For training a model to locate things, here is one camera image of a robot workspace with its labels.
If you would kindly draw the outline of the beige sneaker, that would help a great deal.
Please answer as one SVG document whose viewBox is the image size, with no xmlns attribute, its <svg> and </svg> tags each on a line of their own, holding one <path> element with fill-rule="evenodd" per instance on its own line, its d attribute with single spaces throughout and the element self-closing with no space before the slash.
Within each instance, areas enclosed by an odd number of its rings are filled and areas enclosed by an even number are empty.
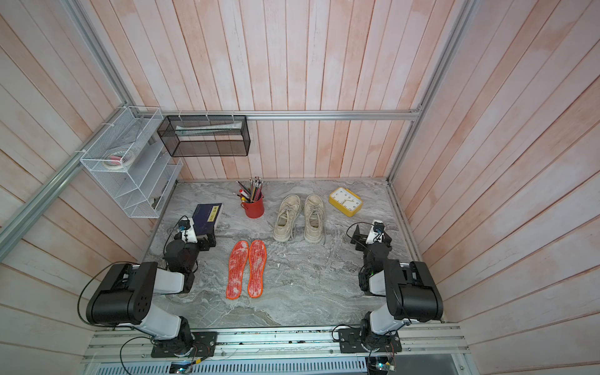
<svg viewBox="0 0 600 375">
<path fill-rule="evenodd" d="M 325 229 L 325 207 L 318 195 L 309 195 L 304 204 L 305 231 L 307 242 L 319 243 L 323 240 Z"/>
<path fill-rule="evenodd" d="M 298 195 L 288 195 L 282 201 L 273 227 L 273 239 L 276 242 L 287 242 L 294 233 L 295 221 L 301 210 L 302 202 Z"/>
</svg>

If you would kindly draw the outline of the red pen cup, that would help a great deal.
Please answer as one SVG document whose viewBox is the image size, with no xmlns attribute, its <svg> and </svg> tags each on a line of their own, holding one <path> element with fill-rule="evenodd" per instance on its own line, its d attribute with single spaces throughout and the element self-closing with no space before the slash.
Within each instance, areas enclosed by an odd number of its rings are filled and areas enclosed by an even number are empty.
<svg viewBox="0 0 600 375">
<path fill-rule="evenodd" d="M 258 219 L 264 214 L 263 196 L 261 195 L 254 202 L 241 202 L 241 207 L 245 211 L 245 215 L 250 219 Z"/>
</svg>

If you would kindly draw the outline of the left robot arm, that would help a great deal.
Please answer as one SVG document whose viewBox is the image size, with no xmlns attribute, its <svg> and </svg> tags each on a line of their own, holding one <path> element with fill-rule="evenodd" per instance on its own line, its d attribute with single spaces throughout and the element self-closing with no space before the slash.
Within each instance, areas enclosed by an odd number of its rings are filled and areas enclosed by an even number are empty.
<svg viewBox="0 0 600 375">
<path fill-rule="evenodd" d="M 190 292 L 195 280 L 198 254 L 216 245 L 214 230 L 203 231 L 195 242 L 183 237 L 166 246 L 167 268 L 157 262 L 115 262 L 92 295 L 82 322 L 98 328 L 130 327 L 144 334 L 153 345 L 152 358 L 190 357 L 201 360 L 214 355 L 217 334 L 201 334 L 189 321 L 173 315 L 153 302 L 154 295 Z"/>
</svg>

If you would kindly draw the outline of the yellow alarm clock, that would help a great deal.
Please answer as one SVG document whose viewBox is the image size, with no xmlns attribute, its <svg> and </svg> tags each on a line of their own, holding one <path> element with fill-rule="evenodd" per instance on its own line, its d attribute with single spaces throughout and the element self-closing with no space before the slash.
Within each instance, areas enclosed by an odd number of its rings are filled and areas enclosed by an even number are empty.
<svg viewBox="0 0 600 375">
<path fill-rule="evenodd" d="M 331 192 L 329 203 L 347 217 L 354 217 L 363 206 L 363 200 L 344 187 L 339 187 Z"/>
</svg>

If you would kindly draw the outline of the dark blue book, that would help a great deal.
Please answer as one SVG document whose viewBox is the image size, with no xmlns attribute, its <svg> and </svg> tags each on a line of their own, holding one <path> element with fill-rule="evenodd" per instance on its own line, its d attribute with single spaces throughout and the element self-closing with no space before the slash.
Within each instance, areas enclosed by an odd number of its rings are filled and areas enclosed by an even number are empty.
<svg viewBox="0 0 600 375">
<path fill-rule="evenodd" d="M 222 203 L 203 203 L 195 207 L 192 214 L 193 228 L 197 236 L 214 235 Z"/>
</svg>

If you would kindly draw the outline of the red insole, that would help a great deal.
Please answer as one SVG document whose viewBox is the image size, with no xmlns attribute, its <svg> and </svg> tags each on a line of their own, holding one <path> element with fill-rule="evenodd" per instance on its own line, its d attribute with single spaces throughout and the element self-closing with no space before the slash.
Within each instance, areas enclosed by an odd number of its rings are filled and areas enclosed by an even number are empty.
<svg viewBox="0 0 600 375">
<path fill-rule="evenodd" d="M 231 251 L 228 261 L 228 280 L 226 298 L 235 300 L 242 294 L 243 275 L 248 262 L 249 244 L 247 241 L 238 242 Z"/>
<path fill-rule="evenodd" d="M 248 261 L 248 295 L 250 298 L 259 298 L 263 293 L 263 274 L 267 261 L 267 247 L 263 241 L 255 240 L 251 243 Z"/>
</svg>

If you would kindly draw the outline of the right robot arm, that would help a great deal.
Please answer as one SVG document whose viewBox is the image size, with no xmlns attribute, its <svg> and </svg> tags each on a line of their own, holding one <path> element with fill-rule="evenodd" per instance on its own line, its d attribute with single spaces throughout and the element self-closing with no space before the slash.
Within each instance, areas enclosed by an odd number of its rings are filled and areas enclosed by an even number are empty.
<svg viewBox="0 0 600 375">
<path fill-rule="evenodd" d="M 359 326 L 338 325 L 332 338 L 342 353 L 375 353 L 381 349 L 399 351 L 398 331 L 415 320 L 426 323 L 440 320 L 444 312 L 442 297 L 425 262 L 400 262 L 391 259 L 392 238 L 378 220 L 369 224 L 367 234 L 354 223 L 347 234 L 361 251 L 359 287 L 367 295 L 385 298 L 384 304 L 367 312 Z"/>
</svg>

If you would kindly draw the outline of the black mesh wall basket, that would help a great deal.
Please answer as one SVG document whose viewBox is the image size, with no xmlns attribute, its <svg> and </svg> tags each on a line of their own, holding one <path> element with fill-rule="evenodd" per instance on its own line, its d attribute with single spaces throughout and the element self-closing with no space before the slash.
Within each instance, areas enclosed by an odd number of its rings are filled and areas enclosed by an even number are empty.
<svg viewBox="0 0 600 375">
<path fill-rule="evenodd" d="M 247 156 L 251 137 L 238 115 L 170 115 L 157 133 L 173 157 Z"/>
</svg>

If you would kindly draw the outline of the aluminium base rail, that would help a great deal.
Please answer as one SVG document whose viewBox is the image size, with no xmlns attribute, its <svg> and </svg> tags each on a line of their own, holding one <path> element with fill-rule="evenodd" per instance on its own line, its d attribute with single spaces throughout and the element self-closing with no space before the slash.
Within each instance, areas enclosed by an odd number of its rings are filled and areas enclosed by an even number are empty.
<svg viewBox="0 0 600 375">
<path fill-rule="evenodd" d="M 287 359 L 341 357 L 340 344 L 332 338 L 333 327 L 268 327 L 216 329 L 212 360 Z M 392 348 L 379 353 L 396 355 L 469 353 L 461 328 L 453 323 L 414 323 L 401 328 Z M 138 331 L 99 331 L 83 363 L 153 361 L 152 344 Z"/>
</svg>

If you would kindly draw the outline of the tape roll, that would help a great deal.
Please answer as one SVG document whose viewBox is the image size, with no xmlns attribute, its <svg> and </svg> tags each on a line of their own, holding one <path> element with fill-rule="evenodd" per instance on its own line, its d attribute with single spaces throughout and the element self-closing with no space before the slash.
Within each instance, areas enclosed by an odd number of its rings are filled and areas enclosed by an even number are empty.
<svg viewBox="0 0 600 375">
<path fill-rule="evenodd" d="M 135 154 L 125 148 L 111 151 L 102 161 L 102 166 L 106 170 L 123 170 L 134 162 Z"/>
</svg>

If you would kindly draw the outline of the pens and pencils bunch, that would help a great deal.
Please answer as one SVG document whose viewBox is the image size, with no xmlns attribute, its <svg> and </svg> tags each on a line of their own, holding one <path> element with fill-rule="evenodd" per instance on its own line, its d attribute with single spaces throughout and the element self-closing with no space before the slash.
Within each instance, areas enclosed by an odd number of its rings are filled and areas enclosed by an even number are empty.
<svg viewBox="0 0 600 375">
<path fill-rule="evenodd" d="M 240 187 L 238 196 L 243 203 L 256 203 L 263 197 L 263 180 L 260 177 L 251 177 L 247 184 L 237 182 Z"/>
</svg>

